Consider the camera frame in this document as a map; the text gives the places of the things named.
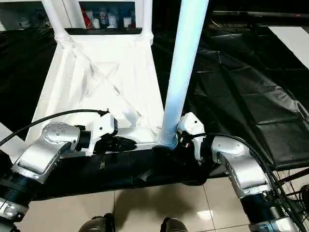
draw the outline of silver robotic arm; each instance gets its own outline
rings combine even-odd
[[[36,196],[60,156],[65,152],[86,149],[92,154],[96,142],[117,133],[117,121],[106,113],[93,123],[90,131],[66,123],[46,125],[41,136],[30,145],[0,180],[0,232],[18,231],[14,222],[23,219],[30,201]]]
[[[180,133],[195,135],[204,131],[203,124],[192,113],[187,113],[178,125]],[[214,136],[208,141],[211,144],[212,159],[225,166],[233,188],[250,221],[252,232],[298,232],[299,228],[283,212],[282,206],[275,197],[268,177],[250,154],[250,149],[240,141]],[[194,146],[200,149],[203,137],[193,139]],[[195,149],[195,158],[202,158]]]

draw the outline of black cable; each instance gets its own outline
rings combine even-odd
[[[276,178],[276,176],[273,174],[273,172],[271,171],[271,169],[269,168],[269,166],[265,163],[264,159],[259,155],[259,153],[254,149],[253,146],[251,146],[249,143],[247,143],[245,140],[234,136],[234,135],[229,135],[229,134],[224,134],[224,133],[200,133],[200,134],[195,134],[195,135],[189,135],[188,138],[193,139],[196,137],[200,137],[200,136],[222,136],[222,137],[227,137],[227,138],[231,138],[231,139],[235,139],[241,143],[243,143],[244,145],[246,145],[252,155],[260,162],[262,169],[264,169],[264,171],[266,172],[268,178],[269,178],[269,182],[270,185],[272,186],[275,194],[280,198],[283,199],[284,202],[287,204],[287,206],[285,204],[282,204],[285,212],[290,216],[290,218],[294,221],[294,223],[297,225],[297,227],[303,231],[306,232],[306,228],[304,227],[303,223],[299,220],[298,216],[297,216],[297,212],[295,211],[294,207],[292,206],[291,202],[289,201],[289,198],[286,196],[282,185],[279,183],[278,179]]]
[[[59,117],[59,116],[62,116],[62,115],[68,115],[68,114],[74,114],[74,113],[98,113],[100,116],[103,116],[105,114],[108,113],[108,111],[102,111],[102,110],[88,110],[88,109],[81,109],[81,110],[68,110],[68,111],[64,111],[64,112],[61,112],[61,113],[57,113],[57,114],[53,114],[53,115],[50,115],[50,116],[47,116],[47,117],[44,117],[44,118],[41,118],[37,121],[34,121],[32,123],[30,123],[29,125],[19,129],[18,131],[16,132],[13,132],[12,134],[10,134],[9,136],[5,137],[4,139],[2,139],[0,141],[0,146],[2,146],[3,144],[5,144],[7,141],[9,141],[10,139],[12,139],[14,136],[18,135],[18,133],[30,128],[30,127],[33,127],[41,122],[44,122],[44,121],[47,121],[47,120],[50,120],[54,117]]]
[[[309,218],[309,185],[300,188],[299,198],[304,209],[305,219]]]

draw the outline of black tarp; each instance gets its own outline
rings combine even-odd
[[[12,130],[31,122],[56,47],[53,37],[50,29],[0,34],[0,121]],[[152,46],[163,102],[174,38],[174,32],[156,33]],[[308,69],[268,28],[208,29],[202,33],[183,112],[194,112],[206,131],[246,139],[274,169],[307,166],[308,77]],[[171,161],[161,150],[107,155],[106,170],[99,168],[99,157],[74,158],[72,165],[63,160],[39,197],[194,181],[202,173],[190,174],[194,168],[186,169],[174,155]],[[197,182],[205,181],[208,171]]]

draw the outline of black cloth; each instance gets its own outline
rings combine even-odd
[[[152,46],[166,99],[174,33]],[[274,169],[309,164],[309,71],[268,28],[219,28],[202,33],[183,113],[205,131],[239,136]]]
[[[163,102],[174,38],[174,32],[157,33],[152,46]],[[11,130],[31,122],[55,47],[51,29],[0,34],[0,121]],[[275,169],[307,166],[308,77],[308,69],[267,28],[208,29],[184,113],[194,112],[206,131],[246,139]]]

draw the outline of metal rod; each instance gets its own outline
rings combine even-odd
[[[146,37],[150,41],[150,45],[153,44],[154,35],[152,33],[152,16],[153,15],[153,0],[143,1],[143,28],[141,36]]]
[[[59,17],[57,15],[57,12],[55,10],[53,1],[51,0],[42,0],[42,4],[44,6],[44,9],[47,13],[48,19],[50,23],[53,26],[54,33],[55,33],[55,40],[59,39],[68,39],[70,36],[69,34],[64,30]]]
[[[174,149],[209,0],[182,0],[162,130],[157,142]]]
[[[295,173],[295,174],[293,174],[293,175],[290,175],[290,176],[288,176],[288,177],[286,177],[286,178],[281,179],[281,180],[279,181],[279,183],[280,183],[281,185],[284,185],[286,182],[295,180],[295,179],[297,179],[297,178],[303,177],[303,176],[308,175],[308,174],[309,174],[309,168],[306,168],[305,170],[302,170],[302,171],[300,171],[300,172],[297,172],[297,173]]]

